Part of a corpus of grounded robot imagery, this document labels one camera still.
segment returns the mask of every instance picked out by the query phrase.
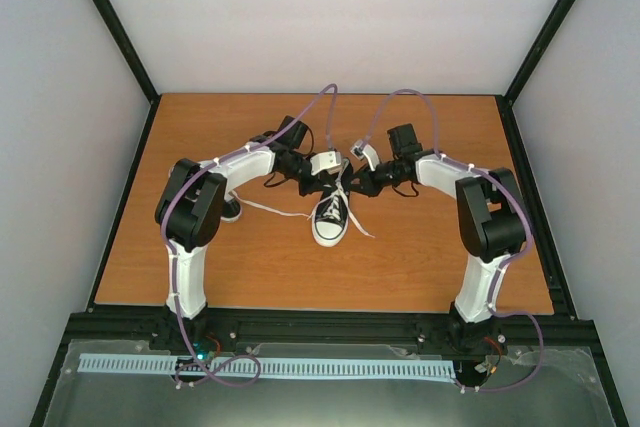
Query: gray floor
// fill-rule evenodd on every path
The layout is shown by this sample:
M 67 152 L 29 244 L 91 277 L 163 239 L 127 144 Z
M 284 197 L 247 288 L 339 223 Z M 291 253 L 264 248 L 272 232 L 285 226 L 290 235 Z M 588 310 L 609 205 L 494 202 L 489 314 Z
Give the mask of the gray floor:
M 504 394 L 462 395 L 449 384 L 389 380 L 262 380 L 246 389 L 207 383 L 176 390 L 169 377 L 75 372 L 80 352 L 130 353 L 131 349 L 132 343 L 126 342 L 74 345 L 46 425 L 614 425 L 595 367 L 580 349 L 548 350 L 539 376 Z M 487 387 L 509 384 L 531 370 L 537 353 L 527 348 L 511 352 Z

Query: wood surface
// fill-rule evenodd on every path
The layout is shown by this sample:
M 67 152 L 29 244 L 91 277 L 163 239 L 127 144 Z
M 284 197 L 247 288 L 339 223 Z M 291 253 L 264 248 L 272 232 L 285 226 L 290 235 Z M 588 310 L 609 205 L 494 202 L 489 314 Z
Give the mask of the wood surface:
M 180 158 L 200 161 L 230 152 L 250 137 L 274 130 L 312 99 L 305 94 L 165 94 L 151 130 L 111 255 L 98 303 L 162 304 L 168 292 L 167 253 L 153 214 L 169 169 Z M 340 95 L 333 138 L 344 153 L 364 136 L 382 100 Z M 513 168 L 493 97 L 435 96 L 440 148 L 477 166 Z M 303 119 L 325 150 L 329 98 Z M 380 118 L 372 145 L 390 159 L 387 129 L 411 122 L 424 148 L 432 146 L 431 118 L 416 97 L 402 96 Z M 308 139 L 301 150 L 308 148 Z M 209 247 L 205 292 L 221 307 L 352 311 L 446 312 L 462 285 L 466 251 L 455 201 L 419 187 L 418 198 L 390 188 L 377 198 L 352 195 L 351 208 L 375 239 L 350 225 L 340 244 L 317 245 L 310 221 L 243 206 L 241 219 L 222 224 Z M 294 181 L 267 189 L 245 184 L 242 198 L 289 212 L 311 212 L 318 195 L 300 197 Z M 500 310 L 552 313 L 534 251 L 509 269 Z

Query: shoe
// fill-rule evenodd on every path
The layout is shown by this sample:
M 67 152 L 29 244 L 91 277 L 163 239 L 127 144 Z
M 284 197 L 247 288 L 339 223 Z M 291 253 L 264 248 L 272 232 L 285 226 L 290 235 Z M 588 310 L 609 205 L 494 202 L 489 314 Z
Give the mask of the shoe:
M 242 205 L 238 202 L 238 199 L 231 199 L 224 203 L 222 207 L 222 217 L 220 220 L 229 224 L 235 222 L 242 215 Z
M 349 170 L 353 173 L 348 159 L 345 159 L 342 170 L 336 177 L 336 184 L 342 186 L 342 175 Z M 342 187 L 347 200 L 349 191 Z M 318 202 L 311 213 L 311 232 L 315 241 L 323 247 L 333 247 L 337 245 L 349 225 L 349 209 L 347 203 L 340 195 L 340 189 L 336 186 L 327 186 L 322 192 L 320 202 Z

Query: white wall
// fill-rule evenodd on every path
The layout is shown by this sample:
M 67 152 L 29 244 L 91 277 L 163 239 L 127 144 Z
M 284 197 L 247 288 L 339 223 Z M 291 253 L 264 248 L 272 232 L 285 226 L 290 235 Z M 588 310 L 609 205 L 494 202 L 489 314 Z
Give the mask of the white wall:
M 578 0 L 515 112 L 576 307 L 640 425 L 638 0 Z
M 83 310 L 148 104 L 90 0 L 0 0 L 2 425 Z
M 160 92 L 504 93 L 555 0 L 112 0 Z

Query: white shoelace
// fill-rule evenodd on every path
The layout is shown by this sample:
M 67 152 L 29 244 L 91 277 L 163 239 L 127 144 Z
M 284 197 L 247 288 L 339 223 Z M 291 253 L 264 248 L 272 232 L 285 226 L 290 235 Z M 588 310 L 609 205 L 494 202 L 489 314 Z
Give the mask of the white shoelace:
M 340 173 L 338 174 L 338 178 L 336 179 L 336 190 L 334 192 L 331 193 L 330 196 L 328 196 L 325 199 L 320 200 L 313 208 L 313 210 L 311 211 L 311 214 L 303 214 L 300 212 L 283 212 L 281 210 L 278 209 L 274 209 L 272 207 L 267 207 L 266 205 L 262 205 L 259 204 L 257 202 L 252 202 L 250 200 L 245 200 L 243 198 L 241 198 L 238 193 L 235 190 L 231 190 L 229 191 L 229 193 L 231 195 L 233 195 L 238 202 L 242 202 L 243 204 L 247 204 L 250 205 L 251 207 L 255 207 L 257 209 L 262 209 L 262 210 L 266 210 L 267 212 L 271 212 L 273 214 L 278 214 L 278 215 L 283 215 L 285 217 L 306 217 L 307 220 L 312 219 L 316 209 L 318 208 L 318 206 L 320 204 L 322 204 L 323 202 L 327 202 L 328 200 L 331 200 L 331 205 L 328 207 L 327 211 L 325 212 L 324 216 L 331 216 L 332 218 L 334 218 L 335 220 L 340 220 L 341 216 L 340 216 L 340 203 L 338 199 L 342 199 L 342 201 L 344 202 L 344 205 L 347 206 L 347 213 L 349 214 L 349 218 L 351 219 L 351 222 L 353 222 L 353 224 L 356 226 L 356 228 L 364 235 L 366 235 L 367 237 L 371 237 L 373 239 L 375 239 L 375 236 L 371 235 L 369 232 L 367 232 L 364 227 L 362 227 L 362 225 L 360 224 L 360 222 L 358 222 L 358 219 L 356 218 L 356 216 L 354 215 L 353 212 L 351 212 L 351 209 L 349 208 L 349 198 L 347 197 L 347 194 L 344 192 L 344 188 L 342 187 L 342 173 L 344 172 L 344 170 L 346 169 L 347 165 L 348 165 L 349 160 L 348 159 L 344 159 L 344 161 L 342 162 L 342 168 L 340 170 Z

